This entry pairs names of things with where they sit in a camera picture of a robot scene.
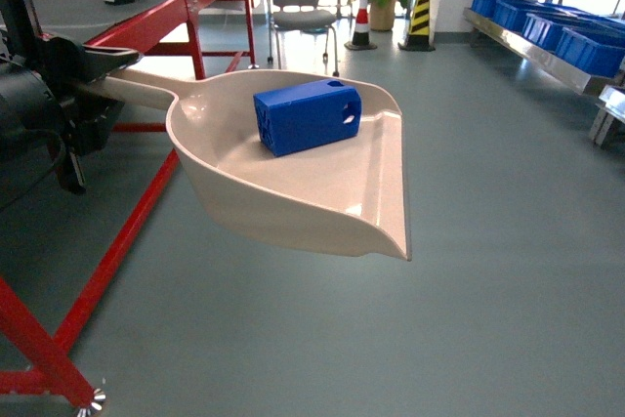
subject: blue block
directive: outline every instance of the blue block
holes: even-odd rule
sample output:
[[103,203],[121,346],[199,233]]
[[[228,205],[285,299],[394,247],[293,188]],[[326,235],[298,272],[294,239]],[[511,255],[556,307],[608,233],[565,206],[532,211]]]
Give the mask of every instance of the blue block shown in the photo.
[[261,142],[275,156],[355,136],[362,101],[336,79],[318,80],[254,95]]

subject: yellow and black cone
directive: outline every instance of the yellow and black cone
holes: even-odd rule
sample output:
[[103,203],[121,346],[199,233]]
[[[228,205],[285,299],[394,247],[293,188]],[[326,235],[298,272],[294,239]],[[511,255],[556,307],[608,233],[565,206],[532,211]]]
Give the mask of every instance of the yellow and black cone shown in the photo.
[[433,51],[430,45],[430,0],[416,0],[410,26],[403,43],[397,43],[402,51]]

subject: metal rack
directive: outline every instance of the metal rack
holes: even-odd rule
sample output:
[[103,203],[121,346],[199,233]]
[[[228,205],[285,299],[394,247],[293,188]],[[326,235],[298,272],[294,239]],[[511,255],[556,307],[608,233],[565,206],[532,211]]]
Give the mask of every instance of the metal rack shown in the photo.
[[[580,95],[600,97],[604,102],[610,96],[625,97],[623,89],[618,88],[625,83],[625,74],[622,70],[615,77],[591,75],[532,44],[514,31],[503,28],[473,12],[471,9],[467,8],[464,10],[464,17],[473,25],[474,31],[480,31],[494,39],[515,54],[527,59],[554,78],[560,80],[564,85]],[[591,128],[589,137],[594,144],[603,147],[616,137],[621,122],[625,122],[625,115],[622,114],[625,105],[610,107],[609,105],[599,103],[598,107],[599,113]]]
[[598,97],[605,85],[617,85],[622,80],[622,74],[609,78],[586,73],[471,9],[465,9],[464,16],[476,29],[539,66],[580,95]]

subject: table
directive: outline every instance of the table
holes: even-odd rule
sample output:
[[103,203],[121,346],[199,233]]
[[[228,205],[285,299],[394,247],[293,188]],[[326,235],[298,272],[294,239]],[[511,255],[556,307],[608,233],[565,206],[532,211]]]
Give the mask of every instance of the table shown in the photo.
[[[232,56],[226,71],[234,70],[242,57],[256,66],[252,32],[252,6],[245,4],[247,51],[204,52],[198,39],[199,11],[216,0],[142,0],[109,6],[103,0],[33,0],[45,33],[69,36],[92,46],[131,48],[148,55],[189,55],[195,77],[205,78],[204,56]],[[161,43],[180,24],[187,26],[188,42]],[[164,124],[117,125],[122,132],[163,132]],[[0,330],[30,360],[27,371],[0,372],[0,394],[64,396],[78,408],[78,415],[95,415],[104,393],[95,389],[67,357],[81,330],[104,294],[126,252],[141,230],[150,210],[178,165],[172,150],[141,197],[131,216],[113,240],[92,277],[84,286],[54,336],[50,336],[26,305],[0,278]]]

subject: red metal frame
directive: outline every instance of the red metal frame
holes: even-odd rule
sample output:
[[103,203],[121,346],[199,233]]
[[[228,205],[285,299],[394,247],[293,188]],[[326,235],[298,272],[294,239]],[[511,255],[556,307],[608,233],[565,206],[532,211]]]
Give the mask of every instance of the red metal frame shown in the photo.
[[[245,2],[248,51],[203,52],[198,36],[199,10],[216,0],[168,0],[125,21],[97,37],[94,46],[133,48],[145,54],[189,55],[196,79],[205,78],[204,56],[231,56],[226,72],[236,69],[242,57],[256,63],[252,25],[253,0]],[[187,25],[188,43],[159,43],[179,24]],[[116,132],[164,132],[162,123],[119,123]],[[77,407],[88,407],[95,389],[68,358],[67,354],[112,281],[126,253],[132,246],[158,197],[167,186],[176,167],[178,155],[172,150],[139,200],[132,214],[91,278],[51,337],[27,306],[0,277],[0,330],[33,364],[27,371],[1,371],[0,395],[40,395],[49,392],[65,396]]]

